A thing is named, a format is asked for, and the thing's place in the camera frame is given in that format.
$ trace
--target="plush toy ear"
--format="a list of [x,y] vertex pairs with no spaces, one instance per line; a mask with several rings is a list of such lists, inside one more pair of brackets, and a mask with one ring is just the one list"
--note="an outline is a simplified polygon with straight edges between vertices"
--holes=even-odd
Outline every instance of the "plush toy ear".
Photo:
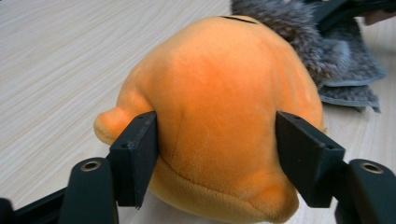
[[111,145],[122,133],[131,119],[125,112],[115,106],[96,117],[93,128],[96,136],[104,143]]

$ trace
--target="black metal bracket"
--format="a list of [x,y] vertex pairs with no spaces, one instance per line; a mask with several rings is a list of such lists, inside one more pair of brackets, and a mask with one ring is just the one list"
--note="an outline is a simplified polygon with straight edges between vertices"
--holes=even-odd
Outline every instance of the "black metal bracket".
[[314,23],[323,33],[342,19],[354,18],[368,11],[396,11],[394,0],[305,0],[306,3],[318,3],[314,12]]
[[0,224],[119,223],[118,206],[142,205],[158,157],[157,115],[136,117],[105,158],[76,164],[66,188],[14,211],[0,199]]
[[394,223],[396,176],[367,160],[343,161],[345,150],[304,119],[276,113],[283,171],[310,207],[338,201],[337,223]]

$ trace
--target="gray fur plush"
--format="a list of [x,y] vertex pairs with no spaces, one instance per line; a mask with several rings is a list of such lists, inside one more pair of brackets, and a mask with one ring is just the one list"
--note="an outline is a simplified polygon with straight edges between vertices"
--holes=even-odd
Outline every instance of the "gray fur plush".
[[313,22],[317,6],[301,0],[232,0],[231,10],[262,22],[294,47],[322,102],[379,112],[368,84],[386,73],[364,45],[359,25],[345,19],[321,34]]

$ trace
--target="wood grain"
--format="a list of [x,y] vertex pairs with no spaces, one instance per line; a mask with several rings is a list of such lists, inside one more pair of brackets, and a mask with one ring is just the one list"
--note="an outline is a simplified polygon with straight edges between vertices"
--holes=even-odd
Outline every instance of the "wood grain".
[[[120,84],[151,49],[198,19],[229,14],[226,0],[0,1],[0,197],[20,208],[63,188],[71,168],[103,157],[95,116],[113,106]],[[362,27],[389,72],[373,85],[381,114],[325,105],[329,136],[346,161],[396,171],[396,20]],[[218,223],[183,213],[150,193],[120,208],[121,223]],[[301,208],[288,223],[334,223],[333,210]]]

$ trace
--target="orange plush toy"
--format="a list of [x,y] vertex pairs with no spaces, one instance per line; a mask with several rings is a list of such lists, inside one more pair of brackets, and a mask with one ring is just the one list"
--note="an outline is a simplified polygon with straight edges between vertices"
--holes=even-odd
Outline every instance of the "orange plush toy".
[[95,133],[112,144],[157,112],[160,156],[150,191],[174,207],[232,223],[284,222],[297,193],[279,165],[276,111],[322,129],[317,88],[293,48],[249,17],[197,21],[126,78]]

